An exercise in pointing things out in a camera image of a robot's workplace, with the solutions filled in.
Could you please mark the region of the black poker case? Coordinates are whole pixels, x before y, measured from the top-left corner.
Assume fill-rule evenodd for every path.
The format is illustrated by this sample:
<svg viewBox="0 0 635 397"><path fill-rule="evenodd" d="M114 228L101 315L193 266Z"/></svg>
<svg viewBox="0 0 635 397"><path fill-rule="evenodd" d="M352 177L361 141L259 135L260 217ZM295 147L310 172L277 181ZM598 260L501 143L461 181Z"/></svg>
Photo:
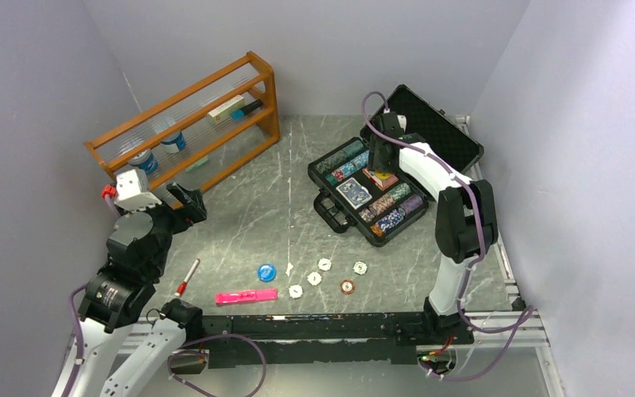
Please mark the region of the black poker case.
<svg viewBox="0 0 635 397"><path fill-rule="evenodd" d="M335 233L355 227L382 247L435 200L436 244L460 260L479 250L474 208L485 245L499 235L491 184L466 176L483 154L479 142L401 84L359 136L308 165L319 188L313 207Z"/></svg>

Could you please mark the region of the blue card deck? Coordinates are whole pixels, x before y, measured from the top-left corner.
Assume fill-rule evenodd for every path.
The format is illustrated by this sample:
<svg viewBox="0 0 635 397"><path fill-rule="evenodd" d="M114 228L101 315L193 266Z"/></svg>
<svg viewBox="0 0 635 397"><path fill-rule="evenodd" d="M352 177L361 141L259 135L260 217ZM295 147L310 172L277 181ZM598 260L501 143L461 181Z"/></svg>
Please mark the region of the blue card deck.
<svg viewBox="0 0 635 397"><path fill-rule="evenodd" d="M349 178L339 184L337 192L354 209L363 207L373 198L369 190L354 178Z"/></svg>

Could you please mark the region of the yellow big blind button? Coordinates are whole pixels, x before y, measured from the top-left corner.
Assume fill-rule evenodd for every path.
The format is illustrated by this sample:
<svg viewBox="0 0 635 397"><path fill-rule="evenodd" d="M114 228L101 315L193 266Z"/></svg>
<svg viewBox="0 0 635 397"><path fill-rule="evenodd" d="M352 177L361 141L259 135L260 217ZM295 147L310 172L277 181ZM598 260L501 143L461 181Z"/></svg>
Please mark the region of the yellow big blind button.
<svg viewBox="0 0 635 397"><path fill-rule="evenodd" d="M393 175L390 173L375 172L375 177L381 182L385 182L387 180L390 180L393 177Z"/></svg>

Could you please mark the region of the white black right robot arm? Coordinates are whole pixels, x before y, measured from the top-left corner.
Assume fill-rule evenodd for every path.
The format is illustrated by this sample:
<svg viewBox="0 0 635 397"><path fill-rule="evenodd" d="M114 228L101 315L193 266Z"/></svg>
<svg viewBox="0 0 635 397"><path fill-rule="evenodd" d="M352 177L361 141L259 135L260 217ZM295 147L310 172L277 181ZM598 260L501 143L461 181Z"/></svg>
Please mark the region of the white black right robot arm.
<svg viewBox="0 0 635 397"><path fill-rule="evenodd" d="M391 111L366 121L372 132L369 167L400 170L436 200L435 238L442 256L428 295L434 313L422 320L421 329L429 342L440 343L453 332L449 316L463 314L470 273L497 242L494 196L490 183L463 175L425 141L406 136L406 125L406 117Z"/></svg>

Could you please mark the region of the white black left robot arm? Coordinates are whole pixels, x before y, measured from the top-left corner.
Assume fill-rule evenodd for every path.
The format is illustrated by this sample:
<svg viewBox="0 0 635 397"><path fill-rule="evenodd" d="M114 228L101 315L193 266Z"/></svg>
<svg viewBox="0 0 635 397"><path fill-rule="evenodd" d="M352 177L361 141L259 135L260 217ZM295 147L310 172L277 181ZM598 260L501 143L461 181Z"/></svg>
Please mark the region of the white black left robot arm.
<svg viewBox="0 0 635 397"><path fill-rule="evenodd" d="M179 347L194 347L203 336L203 311L175 298L164 305L143 343L119 366L114 361L165 272L176 233L207 217L203 193L177 183L166 189L180 203L121 210L107 240L107 261L69 296L74 343L54 396L137 396L162 362ZM83 297L76 305L76 293Z"/></svg>

